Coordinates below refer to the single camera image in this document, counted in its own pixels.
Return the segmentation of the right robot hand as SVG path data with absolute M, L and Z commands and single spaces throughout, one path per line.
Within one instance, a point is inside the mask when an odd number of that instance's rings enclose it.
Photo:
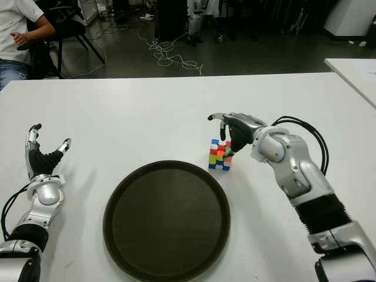
M 230 149 L 224 154 L 224 159 L 233 157 L 245 145 L 252 144 L 254 133 L 259 128 L 267 127 L 260 119 L 244 113 L 212 113 L 207 120 L 217 119 L 220 121 L 220 138 L 226 139 L 226 127 L 229 128 L 231 138 Z

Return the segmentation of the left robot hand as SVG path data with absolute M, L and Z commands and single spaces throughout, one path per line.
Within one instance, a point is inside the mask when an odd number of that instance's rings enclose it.
M 53 152 L 42 153 L 40 150 L 40 144 L 37 141 L 39 130 L 41 128 L 41 123 L 33 125 L 26 136 L 25 161 L 30 180 L 42 174 L 51 175 L 72 144 L 72 139 L 67 138 Z

